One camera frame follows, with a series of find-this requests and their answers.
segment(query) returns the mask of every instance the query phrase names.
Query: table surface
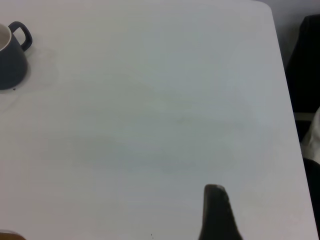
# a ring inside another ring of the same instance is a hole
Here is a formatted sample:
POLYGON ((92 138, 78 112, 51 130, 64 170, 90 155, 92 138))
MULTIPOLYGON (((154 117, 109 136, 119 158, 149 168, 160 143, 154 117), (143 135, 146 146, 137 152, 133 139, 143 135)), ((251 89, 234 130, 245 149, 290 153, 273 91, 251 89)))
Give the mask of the table surface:
POLYGON ((318 239, 264 3, 3 0, 0 20, 34 40, 0 93, 1 229, 197 239, 221 184, 245 240, 318 239))

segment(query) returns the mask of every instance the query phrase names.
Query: mug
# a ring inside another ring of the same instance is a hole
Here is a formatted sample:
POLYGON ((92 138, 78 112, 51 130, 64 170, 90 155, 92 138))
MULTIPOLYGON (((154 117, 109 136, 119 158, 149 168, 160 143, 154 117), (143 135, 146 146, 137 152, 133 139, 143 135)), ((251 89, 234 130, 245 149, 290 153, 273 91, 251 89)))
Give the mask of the mug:
POLYGON ((25 77, 28 62, 24 51, 32 44, 29 30, 19 21, 9 26, 0 24, 0 90, 10 89, 25 77), (25 41, 20 45, 13 33, 21 28, 25 41))

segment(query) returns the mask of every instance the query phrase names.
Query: black object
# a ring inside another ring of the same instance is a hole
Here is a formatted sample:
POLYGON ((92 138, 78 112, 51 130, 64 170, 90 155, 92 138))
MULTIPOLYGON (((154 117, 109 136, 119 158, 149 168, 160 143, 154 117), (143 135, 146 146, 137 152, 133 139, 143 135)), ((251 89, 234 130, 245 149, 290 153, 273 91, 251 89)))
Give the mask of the black object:
POLYGON ((315 113, 320 107, 320 14, 306 16, 285 75, 293 112, 315 113))
POLYGON ((21 22, 15 21, 8 27, 0 24, 0 90, 10 89, 23 80, 28 69, 24 51, 31 44, 31 34, 21 22), (22 45, 13 35, 18 28, 21 28, 25 35, 22 45))
POLYGON ((204 188, 203 219, 199 240, 242 240, 223 186, 204 188))

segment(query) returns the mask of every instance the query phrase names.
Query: white cloth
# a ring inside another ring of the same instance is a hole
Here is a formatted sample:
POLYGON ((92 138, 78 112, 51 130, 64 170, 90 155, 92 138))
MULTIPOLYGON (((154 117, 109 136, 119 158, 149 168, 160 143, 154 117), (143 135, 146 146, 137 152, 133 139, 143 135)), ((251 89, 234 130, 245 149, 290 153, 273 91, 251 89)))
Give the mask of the white cloth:
POLYGON ((316 111, 311 126, 300 146, 304 158, 320 164, 320 108, 316 111))

